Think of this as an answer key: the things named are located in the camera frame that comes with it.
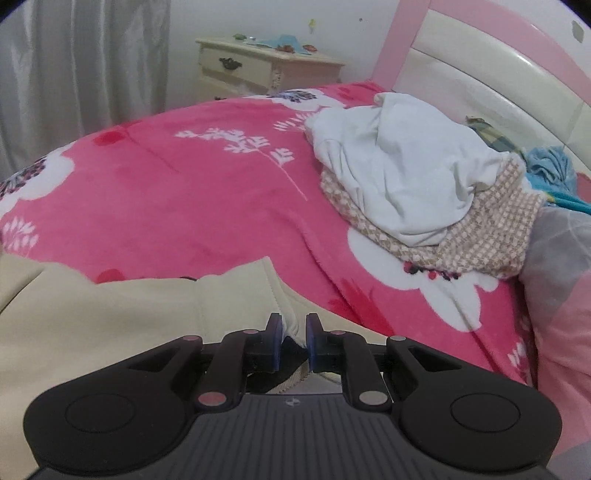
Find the white curtain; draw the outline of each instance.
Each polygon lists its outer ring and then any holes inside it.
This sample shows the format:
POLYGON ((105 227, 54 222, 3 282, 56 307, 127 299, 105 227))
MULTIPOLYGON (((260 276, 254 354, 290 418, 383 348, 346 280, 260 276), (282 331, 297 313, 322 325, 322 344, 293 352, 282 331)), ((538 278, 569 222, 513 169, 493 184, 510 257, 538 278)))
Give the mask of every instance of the white curtain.
POLYGON ((0 180, 164 110, 170 0, 28 0, 0 24, 0 180))

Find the beige checkered fabric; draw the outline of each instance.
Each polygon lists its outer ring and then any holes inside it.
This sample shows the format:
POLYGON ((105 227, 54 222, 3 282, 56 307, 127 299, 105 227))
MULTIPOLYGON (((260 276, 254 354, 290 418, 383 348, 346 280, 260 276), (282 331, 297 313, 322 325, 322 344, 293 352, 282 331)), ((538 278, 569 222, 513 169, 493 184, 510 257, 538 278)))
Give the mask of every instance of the beige checkered fabric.
POLYGON ((520 160, 510 158, 495 184, 476 193, 466 216, 448 229, 439 245, 430 247, 408 247, 376 227, 326 168, 320 187, 345 220, 400 260, 450 273, 475 270, 508 278, 521 271, 531 228, 545 202, 542 193, 521 188, 523 170, 520 160))

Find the black device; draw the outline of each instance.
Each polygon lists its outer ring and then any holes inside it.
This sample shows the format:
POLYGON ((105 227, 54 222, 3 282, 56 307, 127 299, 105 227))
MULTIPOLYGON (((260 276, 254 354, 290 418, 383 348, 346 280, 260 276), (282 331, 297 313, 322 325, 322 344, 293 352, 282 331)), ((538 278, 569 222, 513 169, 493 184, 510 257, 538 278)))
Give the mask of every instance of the black device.
POLYGON ((31 479, 555 479, 560 415, 535 389, 405 337, 325 332, 316 314, 306 337, 310 369, 340 374, 342 394, 245 393, 279 370, 279 314, 46 391, 24 417, 31 479))

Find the pink blanket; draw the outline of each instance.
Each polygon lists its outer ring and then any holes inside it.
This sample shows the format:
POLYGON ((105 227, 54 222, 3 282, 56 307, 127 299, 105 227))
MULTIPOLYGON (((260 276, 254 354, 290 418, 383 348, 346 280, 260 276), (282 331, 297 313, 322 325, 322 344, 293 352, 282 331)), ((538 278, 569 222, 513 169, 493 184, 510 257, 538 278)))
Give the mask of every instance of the pink blanket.
POLYGON ((269 256, 324 308, 525 381, 529 334, 512 283, 404 264, 324 198, 303 122, 378 91, 205 103, 82 138, 0 184, 5 248, 97 282, 201 277, 269 256))

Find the logo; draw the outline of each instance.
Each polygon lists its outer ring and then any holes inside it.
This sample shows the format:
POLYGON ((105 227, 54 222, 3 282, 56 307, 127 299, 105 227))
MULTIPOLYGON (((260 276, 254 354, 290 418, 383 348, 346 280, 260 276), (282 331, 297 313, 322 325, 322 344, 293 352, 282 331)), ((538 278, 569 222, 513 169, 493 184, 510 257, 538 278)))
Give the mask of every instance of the logo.
POLYGON ((291 408, 297 407, 300 403, 301 401, 295 397, 291 397, 289 400, 285 401, 285 405, 291 408))

